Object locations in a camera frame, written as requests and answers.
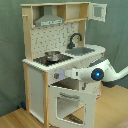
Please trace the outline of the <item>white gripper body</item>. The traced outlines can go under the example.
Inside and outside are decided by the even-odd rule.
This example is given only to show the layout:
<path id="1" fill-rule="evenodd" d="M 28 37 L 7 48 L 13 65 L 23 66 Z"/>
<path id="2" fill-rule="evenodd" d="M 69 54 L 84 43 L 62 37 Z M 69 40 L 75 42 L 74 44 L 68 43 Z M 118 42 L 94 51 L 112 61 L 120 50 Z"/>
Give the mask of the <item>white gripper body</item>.
<path id="1" fill-rule="evenodd" d="M 71 70 L 66 70 L 65 76 L 70 77 L 72 79 L 79 79 L 80 78 L 80 70 L 76 69 L 76 68 L 72 68 Z"/>

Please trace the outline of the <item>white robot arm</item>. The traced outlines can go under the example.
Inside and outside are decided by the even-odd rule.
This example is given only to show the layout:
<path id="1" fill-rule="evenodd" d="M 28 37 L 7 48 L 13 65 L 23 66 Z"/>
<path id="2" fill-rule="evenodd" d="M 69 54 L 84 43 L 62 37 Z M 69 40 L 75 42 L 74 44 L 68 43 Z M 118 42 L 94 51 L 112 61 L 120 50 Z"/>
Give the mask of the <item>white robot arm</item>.
<path id="1" fill-rule="evenodd" d="M 85 83 L 101 81 L 105 87 L 112 88 L 117 81 L 128 76 L 128 66 L 116 72 L 108 59 L 100 58 L 86 68 L 66 70 L 65 76 Z"/>

